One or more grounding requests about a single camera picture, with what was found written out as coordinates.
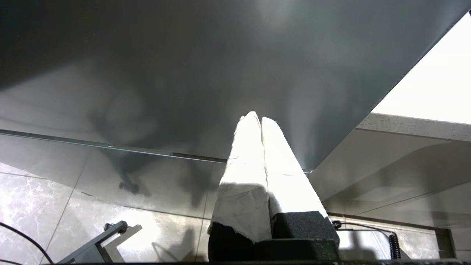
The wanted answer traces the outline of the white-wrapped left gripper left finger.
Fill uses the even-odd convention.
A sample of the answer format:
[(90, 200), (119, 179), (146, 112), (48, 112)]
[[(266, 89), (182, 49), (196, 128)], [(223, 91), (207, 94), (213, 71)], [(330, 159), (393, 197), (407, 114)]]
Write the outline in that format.
[(240, 117), (235, 128), (208, 233), (210, 261), (254, 260), (256, 245), (272, 240), (261, 123), (255, 111)]

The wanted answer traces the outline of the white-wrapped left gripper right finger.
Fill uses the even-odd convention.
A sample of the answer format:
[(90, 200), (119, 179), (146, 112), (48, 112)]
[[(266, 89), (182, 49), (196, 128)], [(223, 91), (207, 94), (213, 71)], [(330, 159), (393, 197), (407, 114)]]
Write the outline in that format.
[(261, 132), (272, 239), (260, 244), (260, 257), (338, 259), (339, 236), (281, 128), (263, 117)]

